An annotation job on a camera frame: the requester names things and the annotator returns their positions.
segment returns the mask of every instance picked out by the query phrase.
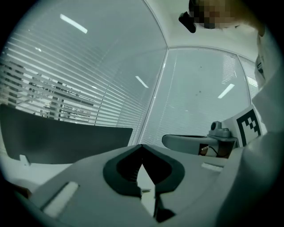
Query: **glass wall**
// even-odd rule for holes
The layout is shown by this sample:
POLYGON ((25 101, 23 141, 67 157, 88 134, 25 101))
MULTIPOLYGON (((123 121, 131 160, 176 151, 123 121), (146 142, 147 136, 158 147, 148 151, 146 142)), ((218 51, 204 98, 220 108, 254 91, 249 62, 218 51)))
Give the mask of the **glass wall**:
POLYGON ((140 143, 163 147, 166 134, 207 135, 213 121, 249 105, 236 55, 208 48, 170 49, 140 143))
POLYGON ((142 0, 42 1, 0 56, 0 102, 58 121, 131 127, 136 143, 166 48, 142 0))

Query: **black cable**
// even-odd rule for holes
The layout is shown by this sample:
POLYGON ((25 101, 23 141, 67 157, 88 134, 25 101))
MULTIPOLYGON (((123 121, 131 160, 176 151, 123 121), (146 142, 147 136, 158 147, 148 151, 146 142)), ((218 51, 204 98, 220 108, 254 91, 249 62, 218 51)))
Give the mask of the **black cable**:
POLYGON ((228 155, 228 154, 226 154, 226 155, 221 156, 221 155, 218 154, 218 152, 213 147, 209 146, 208 148, 211 148, 217 154, 217 157, 219 157, 219 158, 223 158, 223 157, 228 155))

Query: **ceiling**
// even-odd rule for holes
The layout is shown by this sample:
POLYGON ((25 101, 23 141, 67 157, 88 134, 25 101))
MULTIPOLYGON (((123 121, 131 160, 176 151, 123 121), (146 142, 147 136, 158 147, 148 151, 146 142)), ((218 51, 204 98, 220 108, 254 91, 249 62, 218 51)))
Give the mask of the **ceiling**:
POLYGON ((200 26, 191 34, 179 21, 189 0, 145 0, 155 16, 169 47, 211 47, 236 53, 255 61, 257 32, 246 25, 224 30, 209 30, 200 26))

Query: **fluorescent light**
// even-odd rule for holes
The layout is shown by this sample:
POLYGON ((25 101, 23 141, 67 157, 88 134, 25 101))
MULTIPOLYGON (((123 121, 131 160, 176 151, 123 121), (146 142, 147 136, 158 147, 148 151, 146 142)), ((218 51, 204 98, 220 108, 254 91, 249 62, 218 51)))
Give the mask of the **fluorescent light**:
POLYGON ((218 98, 223 98, 234 86, 234 84, 227 86, 227 88, 218 96, 218 98))
POLYGON ((66 21, 67 23, 73 25, 75 28, 79 29, 80 31, 84 32, 85 34, 87 33, 87 31, 88 31, 87 29, 85 29, 82 25, 78 24, 77 22, 66 17, 65 15, 60 14, 60 18, 64 21, 66 21))
POLYGON ((149 87, 140 79, 140 77, 136 76, 136 79, 137 79, 145 88, 149 88, 149 87))

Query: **person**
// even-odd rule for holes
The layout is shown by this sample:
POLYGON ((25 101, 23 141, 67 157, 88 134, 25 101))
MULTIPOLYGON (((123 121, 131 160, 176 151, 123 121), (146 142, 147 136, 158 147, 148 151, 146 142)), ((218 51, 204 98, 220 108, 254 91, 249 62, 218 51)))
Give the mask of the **person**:
POLYGON ((280 68, 283 59, 275 39, 242 0, 190 0, 189 15, 205 28, 224 29, 246 24, 258 31, 255 76, 259 89, 280 68))

